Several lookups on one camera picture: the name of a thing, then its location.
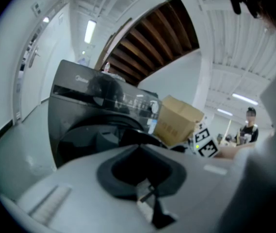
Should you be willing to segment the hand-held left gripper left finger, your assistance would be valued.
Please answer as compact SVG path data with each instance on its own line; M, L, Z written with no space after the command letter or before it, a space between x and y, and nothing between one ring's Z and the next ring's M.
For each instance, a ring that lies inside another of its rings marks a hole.
M66 163L24 192L18 207L60 233L153 233L136 202L111 196L97 180L97 169L104 161L129 149L116 148Z

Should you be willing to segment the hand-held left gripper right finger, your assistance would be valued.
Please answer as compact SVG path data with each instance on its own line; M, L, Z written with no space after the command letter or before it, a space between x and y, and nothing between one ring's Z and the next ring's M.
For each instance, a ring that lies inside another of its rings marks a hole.
M232 199L226 184L234 162L200 158L154 145L140 145L142 164L152 186L154 214L139 233L221 233L221 219Z

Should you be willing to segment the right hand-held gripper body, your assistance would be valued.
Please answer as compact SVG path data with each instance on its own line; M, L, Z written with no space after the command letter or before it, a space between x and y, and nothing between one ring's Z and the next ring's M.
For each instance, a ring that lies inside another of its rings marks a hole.
M213 158L219 153L219 146L209 129L200 123L192 136L193 153L203 158Z

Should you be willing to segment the person's right forearm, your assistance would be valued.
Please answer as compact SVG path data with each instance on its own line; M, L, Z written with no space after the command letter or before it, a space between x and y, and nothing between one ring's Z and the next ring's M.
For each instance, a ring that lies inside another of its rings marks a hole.
M255 142L239 145L236 147L223 146L223 147L220 147L219 149L220 151L215 156L215 158L233 159L239 150L244 148L252 148L254 146L255 146Z

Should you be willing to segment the black washing machine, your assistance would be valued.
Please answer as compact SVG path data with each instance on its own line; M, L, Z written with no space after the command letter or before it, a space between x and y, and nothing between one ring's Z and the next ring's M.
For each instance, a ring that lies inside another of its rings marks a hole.
M159 104L156 114L151 111L152 100ZM154 93L138 89L114 75L62 60L54 77L48 106L52 155L61 136L75 124L95 116L128 116L137 120L148 133L147 120L158 120L161 105Z

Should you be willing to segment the white door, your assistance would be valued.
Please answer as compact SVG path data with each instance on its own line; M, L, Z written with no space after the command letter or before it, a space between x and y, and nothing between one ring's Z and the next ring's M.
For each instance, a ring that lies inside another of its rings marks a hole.
M16 121L24 121L30 113L41 104L42 90L51 55L59 41L59 20L53 18L37 28L29 41L21 62L21 69L16 88ZM30 57L36 46L38 54L31 68L28 67Z

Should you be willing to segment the brown cardboard box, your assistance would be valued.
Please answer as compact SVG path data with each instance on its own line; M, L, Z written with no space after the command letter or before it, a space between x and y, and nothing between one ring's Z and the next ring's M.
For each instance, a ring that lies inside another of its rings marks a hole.
M169 147L184 142L203 117L202 111L169 95L162 100L154 135Z

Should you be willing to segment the blue white appliance label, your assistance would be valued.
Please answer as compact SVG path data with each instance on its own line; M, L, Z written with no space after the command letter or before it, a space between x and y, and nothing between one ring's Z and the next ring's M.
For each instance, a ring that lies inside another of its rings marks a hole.
M156 119L149 118L147 120L148 134L153 134L156 125L157 125L157 120Z

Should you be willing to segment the brown wooden staircase underside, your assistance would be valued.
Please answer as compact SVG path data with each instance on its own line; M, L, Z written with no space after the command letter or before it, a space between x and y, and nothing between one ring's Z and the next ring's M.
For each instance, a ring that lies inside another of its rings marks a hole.
M192 20L181 0L167 0L125 31L103 60L109 72L137 86L156 71L199 49Z

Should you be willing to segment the white wall switch box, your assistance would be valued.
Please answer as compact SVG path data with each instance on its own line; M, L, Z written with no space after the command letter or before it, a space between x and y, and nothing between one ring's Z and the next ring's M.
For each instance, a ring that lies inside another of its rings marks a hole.
M32 10L35 14L36 17L38 17L40 14L41 14L41 8L39 6L39 4L37 2L35 2L33 5L32 5Z

